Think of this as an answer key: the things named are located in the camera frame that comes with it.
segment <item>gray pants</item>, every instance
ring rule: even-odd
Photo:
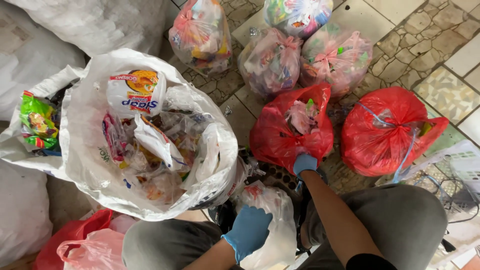
[[[445,211],[435,196],[420,187],[399,184],[341,197],[398,270],[425,270],[447,227]],[[320,247],[298,270],[344,269],[313,202],[307,212],[304,224],[308,237]],[[125,235],[123,261],[129,270],[181,270],[218,242],[221,234],[209,221],[140,221]],[[239,266],[232,269],[241,270]]]

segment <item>gloved hand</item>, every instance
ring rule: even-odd
[[[268,225],[272,219],[272,213],[265,214],[263,208],[248,205],[242,207],[233,222],[232,230],[222,235],[235,250],[237,263],[265,244],[270,234]]]
[[[304,170],[317,170],[317,159],[308,155],[308,154],[301,154],[297,156],[295,163],[293,164],[293,172],[297,175],[298,178],[300,177],[300,173]]]

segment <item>person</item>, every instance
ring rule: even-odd
[[[297,157],[293,171],[312,200],[299,246],[320,245],[297,270],[425,270],[447,227],[440,201],[427,190],[391,184],[336,195],[315,171],[317,159]],[[244,206],[222,235],[209,221],[140,221],[123,241],[128,270],[241,270],[259,249],[272,214]]]

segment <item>green snack wrapper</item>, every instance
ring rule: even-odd
[[[51,120],[54,113],[51,106],[36,99],[32,93],[24,91],[20,119],[27,130],[22,132],[27,143],[40,148],[51,148],[58,143],[59,131]]]

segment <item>white sack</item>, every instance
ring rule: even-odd
[[[4,1],[0,1],[0,22],[0,120],[10,121],[24,90],[67,65],[85,67],[85,59],[77,47]]]
[[[43,80],[38,85],[31,89],[28,89],[35,97],[44,98],[51,94],[56,93],[58,90],[67,86],[70,82],[78,80],[83,77],[84,71],[81,68],[72,68],[67,66],[57,74],[51,76],[48,79]],[[61,106],[61,119],[60,130],[58,137],[63,132],[63,126],[66,126],[65,115],[67,107],[70,103],[70,95],[68,94],[76,88],[77,85],[65,91],[65,98],[63,99]],[[65,174],[65,162],[68,153],[65,153],[64,149],[68,149],[68,139],[60,141],[62,147],[62,156],[49,156],[49,157],[36,157],[31,151],[37,147],[25,142],[21,128],[22,120],[20,120],[20,105],[22,104],[22,98],[17,101],[13,116],[10,121],[10,126],[0,134],[0,159],[6,160],[13,164],[20,165],[22,167],[38,169],[53,175],[57,178],[70,181]]]
[[[77,187],[103,206],[147,221],[174,218],[188,209],[207,208],[221,204],[231,195],[239,181],[245,179],[242,162],[237,161],[238,144],[220,108],[207,94],[185,81],[171,65],[156,57],[131,49],[119,49],[98,55],[89,62],[88,75],[71,92],[66,130],[60,131],[62,151],[68,153],[66,173]],[[103,117],[109,108],[106,89],[111,74],[124,70],[152,70],[167,80],[163,99],[178,110],[194,110],[210,114],[216,124],[220,162],[212,174],[203,180],[192,170],[187,179],[187,192],[173,205],[156,205],[129,190],[120,169],[110,156],[102,132]],[[204,172],[203,163],[195,159],[194,168]]]
[[[0,160],[0,267],[32,254],[52,235],[47,176]]]
[[[119,48],[157,55],[169,0],[7,0],[94,56]]]
[[[287,193],[276,187],[266,187],[258,180],[246,186],[239,196],[237,212],[245,204],[263,208],[265,213],[273,214],[273,219],[268,226],[270,234],[265,244],[245,257],[240,266],[245,270],[267,270],[278,263],[295,263],[297,230],[293,220],[293,203]]]

